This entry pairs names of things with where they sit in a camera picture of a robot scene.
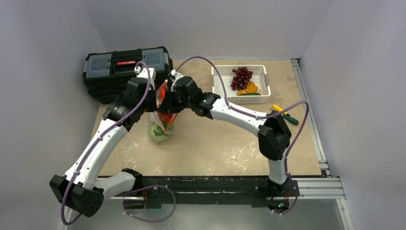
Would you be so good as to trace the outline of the light red grapes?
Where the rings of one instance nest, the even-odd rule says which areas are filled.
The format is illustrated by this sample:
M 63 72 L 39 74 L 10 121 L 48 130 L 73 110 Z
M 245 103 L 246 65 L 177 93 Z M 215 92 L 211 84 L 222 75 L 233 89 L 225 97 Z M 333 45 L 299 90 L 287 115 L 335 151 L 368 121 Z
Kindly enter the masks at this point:
M 158 118 L 160 119 L 161 123 L 165 127 L 167 127 L 171 123 L 171 120 L 173 118 L 173 114 L 171 114 L 171 113 L 158 112 L 157 115 L 158 115 Z

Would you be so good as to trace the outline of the clear zip top bag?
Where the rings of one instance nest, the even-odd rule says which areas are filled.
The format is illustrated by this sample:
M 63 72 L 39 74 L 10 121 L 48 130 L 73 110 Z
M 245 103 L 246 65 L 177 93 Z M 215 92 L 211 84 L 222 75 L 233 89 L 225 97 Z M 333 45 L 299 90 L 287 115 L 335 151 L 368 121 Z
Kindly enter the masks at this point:
M 168 89 L 168 81 L 165 80 L 156 90 L 157 108 L 160 108 L 160 106 L 163 105 L 163 101 L 168 95 Z M 155 143 L 169 139 L 174 134 L 174 123 L 177 116 L 178 114 L 158 111 L 152 112 L 148 123 L 148 134 L 150 139 Z

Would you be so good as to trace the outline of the orange carrot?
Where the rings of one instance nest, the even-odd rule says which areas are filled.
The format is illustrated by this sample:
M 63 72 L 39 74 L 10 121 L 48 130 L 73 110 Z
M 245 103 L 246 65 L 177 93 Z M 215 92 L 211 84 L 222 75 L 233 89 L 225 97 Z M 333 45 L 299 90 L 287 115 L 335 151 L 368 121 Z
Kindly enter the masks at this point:
M 165 99 L 165 94 L 166 94 L 166 89 L 165 88 L 160 88 L 160 91 L 159 91 L 159 99 L 160 99 L 160 102 L 162 103 L 163 101 L 164 101 L 164 99 Z

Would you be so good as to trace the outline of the green cabbage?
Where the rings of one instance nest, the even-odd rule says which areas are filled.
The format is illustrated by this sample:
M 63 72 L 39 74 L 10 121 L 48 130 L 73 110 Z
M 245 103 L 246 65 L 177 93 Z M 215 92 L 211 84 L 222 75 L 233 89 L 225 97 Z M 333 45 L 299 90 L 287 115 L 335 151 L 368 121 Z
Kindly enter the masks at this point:
M 153 142 L 162 142 L 169 139 L 172 134 L 165 133 L 165 131 L 156 123 L 149 124 L 148 134 Z

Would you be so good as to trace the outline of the dark red grapes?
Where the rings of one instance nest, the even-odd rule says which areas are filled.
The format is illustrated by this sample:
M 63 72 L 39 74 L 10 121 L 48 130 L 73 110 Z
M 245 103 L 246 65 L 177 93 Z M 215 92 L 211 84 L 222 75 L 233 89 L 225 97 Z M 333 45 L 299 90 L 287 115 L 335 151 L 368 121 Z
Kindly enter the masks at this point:
M 248 70 L 247 67 L 238 67 L 232 69 L 232 72 L 234 73 L 230 84 L 232 90 L 246 90 L 252 79 L 253 71 Z

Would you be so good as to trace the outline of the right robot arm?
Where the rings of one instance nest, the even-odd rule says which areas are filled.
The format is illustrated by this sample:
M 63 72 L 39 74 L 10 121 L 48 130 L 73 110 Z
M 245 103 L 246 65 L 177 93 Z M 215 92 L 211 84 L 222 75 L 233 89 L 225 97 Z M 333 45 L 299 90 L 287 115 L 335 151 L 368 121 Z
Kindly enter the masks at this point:
M 225 97 L 203 92 L 189 76 L 168 77 L 168 89 L 159 112 L 179 113 L 191 109 L 197 116 L 219 120 L 242 128 L 258 138 L 260 153 L 268 159 L 269 189 L 275 195 L 287 190 L 285 157 L 292 133 L 281 115 L 249 110 L 229 103 Z

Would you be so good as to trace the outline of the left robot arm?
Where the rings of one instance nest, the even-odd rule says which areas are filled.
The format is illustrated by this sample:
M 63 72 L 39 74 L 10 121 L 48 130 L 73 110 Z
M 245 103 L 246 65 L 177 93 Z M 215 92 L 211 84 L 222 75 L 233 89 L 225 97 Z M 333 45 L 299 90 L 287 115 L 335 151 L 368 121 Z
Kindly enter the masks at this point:
M 142 192 L 140 173 L 123 169 L 117 175 L 98 180 L 107 159 L 145 112 L 155 109 L 155 87 L 150 77 L 133 77 L 126 91 L 105 110 L 99 128 L 83 153 L 62 176 L 54 175 L 50 187 L 61 204 L 65 225 L 70 217 L 93 216 L 105 199 L 123 192 L 137 196 Z

